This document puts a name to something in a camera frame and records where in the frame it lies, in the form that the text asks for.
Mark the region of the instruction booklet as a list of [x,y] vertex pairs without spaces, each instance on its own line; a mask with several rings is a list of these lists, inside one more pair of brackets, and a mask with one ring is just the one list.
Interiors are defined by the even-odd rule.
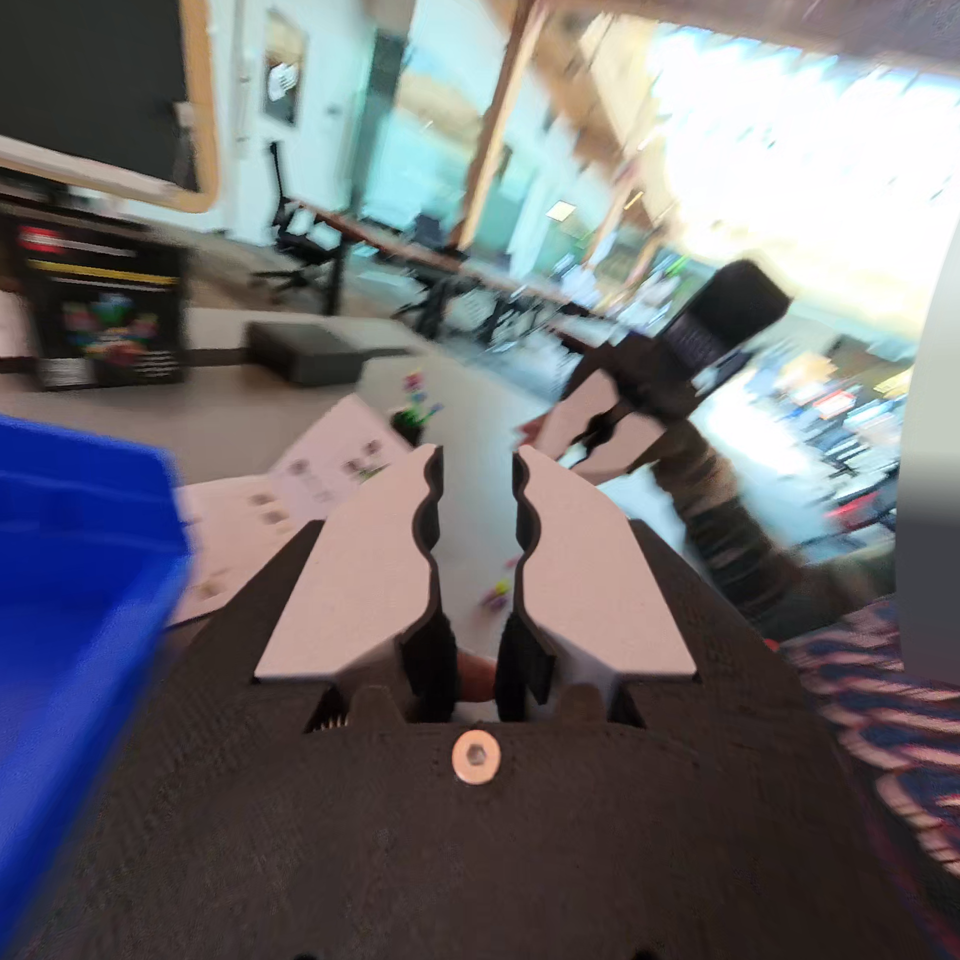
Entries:
[[267,472],[179,487],[176,506],[192,560],[168,627],[221,610],[306,523],[324,521],[412,449],[352,393]]

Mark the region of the blue storage bin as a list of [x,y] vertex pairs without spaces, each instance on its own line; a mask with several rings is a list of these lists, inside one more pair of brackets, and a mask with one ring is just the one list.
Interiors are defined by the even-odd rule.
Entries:
[[191,563],[164,451],[1,420],[1,944],[152,672]]

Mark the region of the grey desk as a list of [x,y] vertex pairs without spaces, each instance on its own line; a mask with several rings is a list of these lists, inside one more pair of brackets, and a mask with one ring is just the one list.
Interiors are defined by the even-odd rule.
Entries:
[[[439,426],[426,428],[422,445],[443,448],[443,494],[438,503],[438,546],[433,556],[443,610],[461,646],[474,643],[467,609],[507,557],[517,539],[512,420],[523,400],[494,381],[445,356],[409,355],[425,365],[445,408]],[[403,356],[369,360],[354,395],[378,410],[400,401]],[[265,474],[282,454],[335,404],[310,391],[285,386],[253,366],[205,367],[177,386],[29,393],[2,387],[2,414],[97,436],[138,441],[170,453],[180,479],[204,483]],[[511,634],[502,634],[499,654],[511,681]],[[387,676],[347,692],[387,685]]]

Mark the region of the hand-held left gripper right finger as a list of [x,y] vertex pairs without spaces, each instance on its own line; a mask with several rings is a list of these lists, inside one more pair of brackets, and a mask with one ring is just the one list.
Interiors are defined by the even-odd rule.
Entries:
[[698,678],[628,517],[530,445],[513,455],[521,556],[510,614],[510,707],[554,710],[593,688],[611,710],[632,682]]

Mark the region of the wooden background desk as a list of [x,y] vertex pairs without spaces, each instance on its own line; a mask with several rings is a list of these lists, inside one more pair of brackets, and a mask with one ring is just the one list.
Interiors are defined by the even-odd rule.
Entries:
[[415,331],[425,339],[434,339],[447,318],[451,300],[484,290],[494,299],[488,316],[474,332],[487,350],[495,348],[498,331],[504,330],[511,318],[531,315],[523,330],[528,334],[549,325],[556,317],[588,318],[592,311],[576,303],[557,286],[522,283],[508,274],[474,261],[462,250],[438,251],[415,242],[405,242],[368,222],[326,209],[300,198],[290,198],[298,211],[307,212],[314,225],[329,228],[339,235],[333,249],[328,280],[322,296],[321,313],[332,316],[340,311],[345,271],[352,250],[358,246],[398,262],[410,272],[423,274],[428,281],[425,298],[415,305],[418,322]]

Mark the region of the black office chair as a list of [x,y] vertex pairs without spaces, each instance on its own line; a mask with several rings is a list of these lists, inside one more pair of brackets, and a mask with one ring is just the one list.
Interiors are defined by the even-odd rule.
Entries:
[[313,220],[304,232],[293,229],[297,218],[306,209],[294,201],[286,190],[282,169],[282,143],[273,140],[267,151],[275,183],[276,204],[270,221],[270,239],[273,250],[294,262],[294,268],[282,270],[255,270],[248,276],[252,288],[266,288],[270,282],[270,298],[274,303],[286,293],[313,290],[318,296],[319,311],[330,315],[330,309],[338,303],[334,290],[337,280],[339,254],[337,249],[320,244],[311,236],[317,220]]

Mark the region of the flat black box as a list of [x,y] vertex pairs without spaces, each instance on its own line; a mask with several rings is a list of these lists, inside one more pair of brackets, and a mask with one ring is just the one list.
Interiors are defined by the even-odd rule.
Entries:
[[299,388],[354,385],[368,354],[313,322],[253,320],[246,324],[246,361]]

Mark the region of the black product box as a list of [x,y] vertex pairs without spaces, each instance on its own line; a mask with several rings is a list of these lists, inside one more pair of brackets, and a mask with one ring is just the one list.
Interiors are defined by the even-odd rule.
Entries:
[[47,392],[186,378],[187,251],[143,229],[2,203],[2,250]]

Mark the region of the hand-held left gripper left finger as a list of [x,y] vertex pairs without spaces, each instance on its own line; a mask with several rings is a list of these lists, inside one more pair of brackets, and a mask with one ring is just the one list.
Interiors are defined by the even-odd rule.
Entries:
[[425,706],[449,703],[449,621],[433,548],[444,449],[423,444],[322,523],[254,669],[258,682],[348,689],[398,675]]

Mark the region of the LEGO flower bouquet in pot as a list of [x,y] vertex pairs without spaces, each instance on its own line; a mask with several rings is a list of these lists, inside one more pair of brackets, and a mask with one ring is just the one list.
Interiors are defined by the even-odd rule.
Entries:
[[416,448],[422,442],[428,423],[444,407],[441,403],[430,400],[425,377],[419,370],[407,374],[403,378],[402,387],[405,404],[390,413],[389,426],[392,432],[411,448]]

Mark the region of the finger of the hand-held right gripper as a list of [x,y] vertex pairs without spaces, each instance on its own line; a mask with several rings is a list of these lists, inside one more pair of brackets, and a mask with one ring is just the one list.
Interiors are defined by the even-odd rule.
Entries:
[[590,373],[566,398],[522,426],[522,445],[559,462],[580,448],[580,463],[602,463],[602,448],[622,421],[618,381],[605,370]]
[[593,414],[579,438],[585,456],[578,462],[578,475],[599,486],[630,474],[665,433],[660,421],[634,409]]

